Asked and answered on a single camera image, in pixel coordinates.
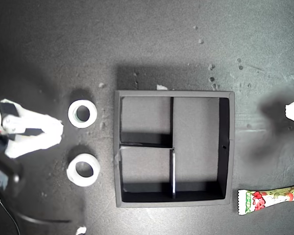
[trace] white tape roll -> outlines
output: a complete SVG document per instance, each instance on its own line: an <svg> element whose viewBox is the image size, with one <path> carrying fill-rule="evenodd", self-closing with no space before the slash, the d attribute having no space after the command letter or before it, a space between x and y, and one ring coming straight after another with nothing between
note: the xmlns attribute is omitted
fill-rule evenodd
<svg viewBox="0 0 294 235"><path fill-rule="evenodd" d="M80 162L88 163L93 169L93 175L90 177L81 176L76 170L76 164ZM74 158L67 169L68 179L80 187L87 187L92 185L98 178L100 172L100 164L98 160L88 153L82 153Z"/></svg>
<svg viewBox="0 0 294 235"><path fill-rule="evenodd" d="M77 116L77 110L79 107L85 106L89 110L89 118L87 121L82 121ZM69 120L72 123L73 126L76 126L77 128L86 128L89 127L91 124L93 124L97 119L97 108L96 106L90 102L89 100L77 100L73 102L68 111Z"/></svg>

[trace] black box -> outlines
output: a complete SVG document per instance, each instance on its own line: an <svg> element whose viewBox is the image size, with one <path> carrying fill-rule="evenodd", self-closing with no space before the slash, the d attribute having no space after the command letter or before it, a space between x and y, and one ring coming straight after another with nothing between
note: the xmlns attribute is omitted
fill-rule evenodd
<svg viewBox="0 0 294 235"><path fill-rule="evenodd" d="M118 207L228 204L234 93L116 91Z"/></svg>

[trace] debris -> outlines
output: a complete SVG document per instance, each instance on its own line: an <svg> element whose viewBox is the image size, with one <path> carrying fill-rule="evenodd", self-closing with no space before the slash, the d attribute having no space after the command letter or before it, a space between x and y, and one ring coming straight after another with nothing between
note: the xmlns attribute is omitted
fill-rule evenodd
<svg viewBox="0 0 294 235"><path fill-rule="evenodd" d="M100 82L98 87L99 88L104 88L105 86L106 86L106 84L104 84L103 82Z"/></svg>
<svg viewBox="0 0 294 235"><path fill-rule="evenodd" d="M167 87L165 87L165 86L162 86L162 85L158 85L158 84L157 84L157 90L158 90L158 91L160 91L160 90L167 91L167 90L168 90L168 88L167 88Z"/></svg>
<svg viewBox="0 0 294 235"><path fill-rule="evenodd" d="M103 128L105 128L106 124L102 121L99 125L100 130L102 130Z"/></svg>
<svg viewBox="0 0 294 235"><path fill-rule="evenodd" d="M217 85L214 83L214 84L212 84L211 85L211 87L212 87L212 89L214 90L214 91L216 91L217 90Z"/></svg>
<svg viewBox="0 0 294 235"><path fill-rule="evenodd" d="M79 227L76 231L76 235L85 234L87 231L87 228L85 226Z"/></svg>
<svg viewBox="0 0 294 235"><path fill-rule="evenodd" d="M209 64L209 66L208 66L208 69L211 71L211 70L213 70L215 68L215 65L213 65L213 64Z"/></svg>

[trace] candy wrapper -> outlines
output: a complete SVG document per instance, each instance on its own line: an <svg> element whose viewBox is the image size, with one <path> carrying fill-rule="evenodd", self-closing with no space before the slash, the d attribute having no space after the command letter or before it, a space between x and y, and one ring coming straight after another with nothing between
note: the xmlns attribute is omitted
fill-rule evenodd
<svg viewBox="0 0 294 235"><path fill-rule="evenodd" d="M247 214L274 204L289 201L294 201L294 187L267 191L239 190L239 214Z"/></svg>

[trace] dark gray surface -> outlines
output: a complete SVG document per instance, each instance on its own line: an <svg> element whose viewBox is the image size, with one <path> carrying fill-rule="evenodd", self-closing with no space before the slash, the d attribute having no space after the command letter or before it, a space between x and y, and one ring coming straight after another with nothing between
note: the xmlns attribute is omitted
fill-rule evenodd
<svg viewBox="0 0 294 235"><path fill-rule="evenodd" d="M116 208L113 91L156 84L212 90L211 76L218 90L236 95L231 204ZM0 0L2 97L65 124L59 146L20 158L29 178L14 203L30 215L74 223L23 222L24 234L75 234L84 223L94 235L294 234L294 202L238 216L236 199L239 188L294 185L294 122L284 116L284 104L294 101L294 1ZM96 125L69 124L66 112L76 98L96 103ZM77 188L66 177L66 160L85 148L102 174L93 186ZM0 234L8 228L13 234L0 214Z"/></svg>

